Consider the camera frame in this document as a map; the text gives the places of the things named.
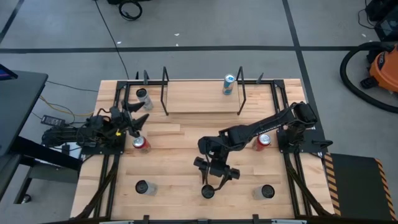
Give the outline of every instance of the robotic arm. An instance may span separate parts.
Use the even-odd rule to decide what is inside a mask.
[[[198,141],[198,147],[201,154],[206,156],[206,160],[196,157],[193,165],[199,167],[202,173],[202,182],[206,182],[205,187],[211,190],[212,186],[208,185],[207,177],[215,175],[223,177],[220,186],[213,191],[221,189],[228,180],[239,179],[240,171],[230,168],[226,164],[228,154],[231,151],[240,151],[245,148],[246,144],[252,138],[287,125],[286,141],[291,146],[299,147],[303,141],[303,132],[307,128],[311,128],[317,122],[317,117],[306,103],[292,103],[288,108],[282,110],[273,116],[260,120],[250,125],[237,125],[219,131],[217,137],[202,137]]]
[[[96,116],[92,116],[80,127],[73,126],[51,128],[44,132],[42,144],[47,147],[60,146],[66,142],[77,142],[90,154],[117,154],[124,150],[125,135],[137,138],[149,114],[133,119],[132,112],[137,112],[142,103],[129,104],[122,101],[122,110],[113,106],[109,111],[101,108]],[[104,111],[110,116],[99,115]]]

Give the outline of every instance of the black panel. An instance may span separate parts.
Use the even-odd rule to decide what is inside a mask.
[[[332,154],[341,216],[391,220],[374,158]]]

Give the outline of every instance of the red soda can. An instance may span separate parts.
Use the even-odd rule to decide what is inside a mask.
[[[143,154],[146,154],[150,151],[150,144],[148,140],[144,136],[139,136],[132,141],[132,145]]]
[[[271,138],[268,134],[260,134],[253,142],[253,149],[255,151],[263,151],[269,144],[271,144]]]

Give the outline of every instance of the blue and silver can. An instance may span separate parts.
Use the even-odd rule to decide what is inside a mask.
[[[232,74],[227,74],[224,78],[223,93],[225,95],[230,95],[232,93],[232,88],[234,87],[235,77]]]

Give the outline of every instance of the yellow and black striped panel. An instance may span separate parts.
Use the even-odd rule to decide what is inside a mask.
[[[390,191],[388,189],[387,179],[386,179],[386,175],[384,173],[383,165],[381,164],[380,159],[375,159],[375,160],[377,162],[377,165],[379,166],[381,182],[383,183],[384,191],[386,192],[386,198],[387,198],[387,201],[388,201],[387,202],[388,203],[388,207],[390,208],[391,218],[392,218],[392,220],[396,221],[397,217],[396,217],[396,213],[394,211],[394,207],[392,206],[391,194],[390,194]]]
[[[329,152],[325,154],[324,159],[325,159],[326,177],[328,179],[331,202],[333,204],[333,208],[335,209],[335,213],[341,216],[340,204],[338,202],[335,170],[333,167],[333,159],[331,158],[331,154]]]

